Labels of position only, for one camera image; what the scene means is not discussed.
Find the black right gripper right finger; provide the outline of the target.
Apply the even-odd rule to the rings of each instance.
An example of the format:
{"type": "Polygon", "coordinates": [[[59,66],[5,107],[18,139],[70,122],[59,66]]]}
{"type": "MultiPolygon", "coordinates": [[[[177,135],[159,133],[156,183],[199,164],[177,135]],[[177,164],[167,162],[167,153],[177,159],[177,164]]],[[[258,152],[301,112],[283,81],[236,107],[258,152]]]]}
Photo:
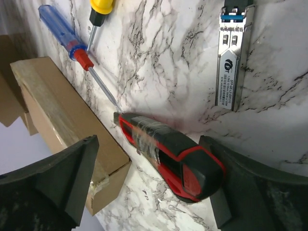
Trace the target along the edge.
{"type": "Polygon", "coordinates": [[[221,231],[306,231],[308,179],[237,153],[209,136],[209,148],[226,167],[222,187],[210,201],[221,231]]]}

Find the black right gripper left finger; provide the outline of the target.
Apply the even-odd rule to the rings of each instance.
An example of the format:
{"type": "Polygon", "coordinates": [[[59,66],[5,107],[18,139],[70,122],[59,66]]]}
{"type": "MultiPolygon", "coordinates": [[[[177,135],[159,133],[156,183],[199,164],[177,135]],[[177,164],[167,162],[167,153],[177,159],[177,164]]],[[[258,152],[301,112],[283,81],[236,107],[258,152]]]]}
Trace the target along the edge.
{"type": "Polygon", "coordinates": [[[2,231],[70,231],[80,226],[99,149],[96,135],[2,174],[2,231]]]}

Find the red black utility knife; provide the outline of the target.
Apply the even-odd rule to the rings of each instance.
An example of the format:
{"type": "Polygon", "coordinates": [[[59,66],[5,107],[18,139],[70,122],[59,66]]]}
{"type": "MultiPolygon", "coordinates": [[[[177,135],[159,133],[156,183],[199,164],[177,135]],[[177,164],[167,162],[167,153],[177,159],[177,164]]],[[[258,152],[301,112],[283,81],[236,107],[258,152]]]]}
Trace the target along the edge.
{"type": "Polygon", "coordinates": [[[182,132],[136,113],[115,112],[114,123],[181,201],[200,202],[223,184],[224,165],[182,132]]]}

